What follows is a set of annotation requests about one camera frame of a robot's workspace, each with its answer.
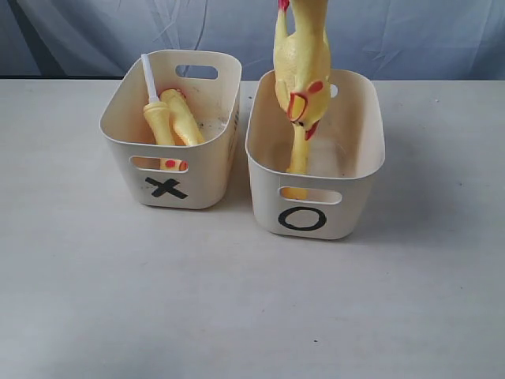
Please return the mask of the severed chicken head with squeaker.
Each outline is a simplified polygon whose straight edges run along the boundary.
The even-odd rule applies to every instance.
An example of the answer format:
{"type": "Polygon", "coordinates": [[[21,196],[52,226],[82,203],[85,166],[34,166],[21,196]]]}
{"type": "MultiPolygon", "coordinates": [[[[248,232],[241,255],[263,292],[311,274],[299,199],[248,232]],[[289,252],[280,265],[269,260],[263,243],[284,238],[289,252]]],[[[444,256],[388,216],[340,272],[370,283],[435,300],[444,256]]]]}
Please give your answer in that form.
{"type": "MultiPolygon", "coordinates": [[[[141,63],[148,91],[148,104],[143,108],[144,118],[151,128],[157,145],[176,145],[172,129],[170,128],[170,109],[158,97],[151,63],[147,54],[141,55],[141,63]]],[[[183,141],[184,145],[189,144],[187,130],[184,131],[182,127],[178,127],[175,133],[183,141]]],[[[186,168],[187,163],[183,160],[160,158],[159,169],[162,171],[184,171],[186,168]]]]}

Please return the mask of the large front rubber chicken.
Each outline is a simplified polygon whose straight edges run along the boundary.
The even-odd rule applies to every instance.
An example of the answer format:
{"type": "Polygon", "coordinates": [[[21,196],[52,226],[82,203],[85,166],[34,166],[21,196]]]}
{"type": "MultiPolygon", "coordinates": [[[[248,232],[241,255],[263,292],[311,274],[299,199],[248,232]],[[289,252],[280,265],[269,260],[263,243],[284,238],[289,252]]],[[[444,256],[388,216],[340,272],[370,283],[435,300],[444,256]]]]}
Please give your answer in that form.
{"type": "MultiPolygon", "coordinates": [[[[286,172],[290,174],[306,174],[309,158],[309,142],[305,139],[305,129],[293,123],[294,140],[291,150],[290,165],[286,172]]],[[[305,200],[307,190],[302,188],[285,187],[281,194],[294,200],[305,200]]]]}

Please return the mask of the headless rubber chicken body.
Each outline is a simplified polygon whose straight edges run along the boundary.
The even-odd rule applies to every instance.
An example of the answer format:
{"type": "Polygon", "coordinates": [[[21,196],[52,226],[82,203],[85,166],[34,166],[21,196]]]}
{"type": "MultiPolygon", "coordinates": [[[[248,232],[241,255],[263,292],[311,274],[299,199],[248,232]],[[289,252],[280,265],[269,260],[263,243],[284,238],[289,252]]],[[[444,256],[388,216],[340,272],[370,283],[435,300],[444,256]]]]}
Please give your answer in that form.
{"type": "Polygon", "coordinates": [[[186,146],[203,144],[205,139],[180,89],[167,89],[161,100],[168,106],[172,129],[186,146]]]}

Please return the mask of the cream bin marked X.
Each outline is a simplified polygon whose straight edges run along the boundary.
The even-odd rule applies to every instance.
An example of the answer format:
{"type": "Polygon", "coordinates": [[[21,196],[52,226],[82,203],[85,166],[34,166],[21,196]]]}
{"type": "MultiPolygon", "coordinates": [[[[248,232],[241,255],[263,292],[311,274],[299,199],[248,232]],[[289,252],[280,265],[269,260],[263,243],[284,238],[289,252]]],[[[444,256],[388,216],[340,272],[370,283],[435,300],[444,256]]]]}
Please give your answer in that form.
{"type": "Polygon", "coordinates": [[[241,63],[214,51],[147,53],[158,97],[167,89],[185,95],[205,142],[157,145],[144,118],[148,91],[139,58],[122,79],[100,119],[100,129],[134,198],[144,205],[202,209],[222,199],[234,159],[239,120],[241,63]],[[180,159],[184,171],[162,171],[161,159],[180,159]]]}

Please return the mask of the cream bin marked O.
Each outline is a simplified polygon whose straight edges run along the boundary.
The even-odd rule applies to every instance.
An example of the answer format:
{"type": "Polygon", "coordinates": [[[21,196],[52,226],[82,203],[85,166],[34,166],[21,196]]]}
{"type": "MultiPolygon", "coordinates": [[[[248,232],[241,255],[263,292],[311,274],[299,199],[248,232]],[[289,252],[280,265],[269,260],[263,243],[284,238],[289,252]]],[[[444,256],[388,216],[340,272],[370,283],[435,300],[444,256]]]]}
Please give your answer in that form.
{"type": "Polygon", "coordinates": [[[275,75],[259,81],[245,137],[253,214],[277,235],[335,240],[351,234],[385,160],[373,83],[335,69],[327,113],[309,141],[306,175],[289,174],[292,125],[275,97],[275,75]]]}

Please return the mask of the grey backdrop curtain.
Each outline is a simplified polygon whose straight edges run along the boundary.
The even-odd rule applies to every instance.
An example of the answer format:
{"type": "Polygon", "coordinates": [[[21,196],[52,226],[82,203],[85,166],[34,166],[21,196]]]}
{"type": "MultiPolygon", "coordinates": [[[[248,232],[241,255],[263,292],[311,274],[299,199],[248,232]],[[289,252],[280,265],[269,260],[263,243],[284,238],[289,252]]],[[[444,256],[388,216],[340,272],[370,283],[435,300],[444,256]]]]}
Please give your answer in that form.
{"type": "MultiPolygon", "coordinates": [[[[4,1],[4,77],[120,77],[141,54],[219,51],[272,68],[274,1],[4,1]]],[[[501,1],[332,1],[336,68],[376,80],[501,80],[501,1]]]]}

